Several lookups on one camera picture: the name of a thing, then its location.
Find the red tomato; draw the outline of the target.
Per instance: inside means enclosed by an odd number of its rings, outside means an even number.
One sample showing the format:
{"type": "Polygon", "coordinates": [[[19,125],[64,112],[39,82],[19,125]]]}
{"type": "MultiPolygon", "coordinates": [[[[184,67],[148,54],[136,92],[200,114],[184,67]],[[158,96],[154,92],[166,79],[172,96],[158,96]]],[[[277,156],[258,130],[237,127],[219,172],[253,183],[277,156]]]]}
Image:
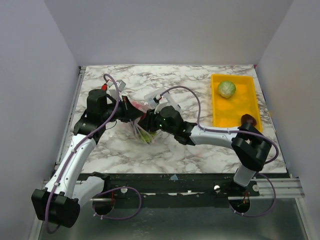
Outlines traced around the red tomato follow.
{"type": "Polygon", "coordinates": [[[137,102],[137,101],[132,101],[131,104],[138,110],[146,113],[149,109],[149,107],[143,103],[137,102]]]}

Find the pale green celery stalk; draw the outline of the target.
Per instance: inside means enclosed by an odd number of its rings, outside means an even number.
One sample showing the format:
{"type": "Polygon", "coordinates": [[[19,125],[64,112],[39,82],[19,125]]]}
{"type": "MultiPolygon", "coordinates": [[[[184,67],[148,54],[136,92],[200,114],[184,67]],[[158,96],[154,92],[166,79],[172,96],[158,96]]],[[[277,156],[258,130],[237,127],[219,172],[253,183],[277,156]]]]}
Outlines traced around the pale green celery stalk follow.
{"type": "Polygon", "coordinates": [[[144,144],[153,144],[155,142],[156,136],[157,136],[156,132],[147,132],[147,133],[142,132],[139,135],[139,139],[144,144]]]}

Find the clear zip top bag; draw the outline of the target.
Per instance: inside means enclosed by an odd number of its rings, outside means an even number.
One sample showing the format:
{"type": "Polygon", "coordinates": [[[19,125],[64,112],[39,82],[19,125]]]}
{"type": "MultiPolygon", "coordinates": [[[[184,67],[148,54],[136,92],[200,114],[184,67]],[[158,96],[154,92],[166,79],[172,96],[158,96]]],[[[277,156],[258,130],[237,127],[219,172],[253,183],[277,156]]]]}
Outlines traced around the clear zip top bag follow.
{"type": "Polygon", "coordinates": [[[139,141],[140,143],[143,143],[140,140],[140,134],[141,133],[156,133],[156,137],[155,140],[158,137],[158,133],[157,132],[152,132],[150,130],[145,130],[142,126],[139,125],[139,120],[141,120],[141,118],[138,118],[134,121],[130,121],[128,123],[124,123],[124,129],[126,130],[126,132],[128,134],[130,134],[132,137],[134,137],[137,141],[139,141]]]}

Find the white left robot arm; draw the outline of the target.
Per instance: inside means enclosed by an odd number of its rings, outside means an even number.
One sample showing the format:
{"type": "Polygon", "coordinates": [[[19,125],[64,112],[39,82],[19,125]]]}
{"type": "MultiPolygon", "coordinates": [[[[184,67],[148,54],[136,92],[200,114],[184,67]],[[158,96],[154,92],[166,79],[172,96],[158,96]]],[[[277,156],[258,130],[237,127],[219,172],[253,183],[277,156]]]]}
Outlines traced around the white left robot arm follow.
{"type": "Polygon", "coordinates": [[[111,96],[103,89],[91,90],[86,109],[74,125],[73,137],[67,153],[56,172],[43,189],[35,189],[31,201],[39,220],[49,224],[71,228],[78,219],[81,207],[91,198],[107,197],[106,206],[96,205],[98,215],[106,215],[114,207],[114,192],[110,176],[93,172],[77,184],[81,170],[90,153],[106,131],[106,124],[114,121],[129,123],[141,118],[144,112],[134,107],[127,96],[111,96]]]}

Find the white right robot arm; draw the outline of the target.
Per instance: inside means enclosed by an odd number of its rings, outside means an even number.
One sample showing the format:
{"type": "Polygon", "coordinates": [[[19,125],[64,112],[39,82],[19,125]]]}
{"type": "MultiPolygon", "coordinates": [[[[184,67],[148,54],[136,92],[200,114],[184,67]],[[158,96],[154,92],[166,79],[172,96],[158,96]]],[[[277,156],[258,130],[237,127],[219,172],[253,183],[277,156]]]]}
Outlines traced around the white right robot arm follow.
{"type": "Polygon", "coordinates": [[[212,145],[234,150],[241,162],[230,183],[230,191],[236,196],[247,192],[251,179],[263,169],[272,147],[250,123],[232,128],[200,127],[195,122],[183,120],[172,106],[166,106],[158,113],[148,110],[138,125],[148,132],[161,130],[171,134],[182,145],[212,145]]]}

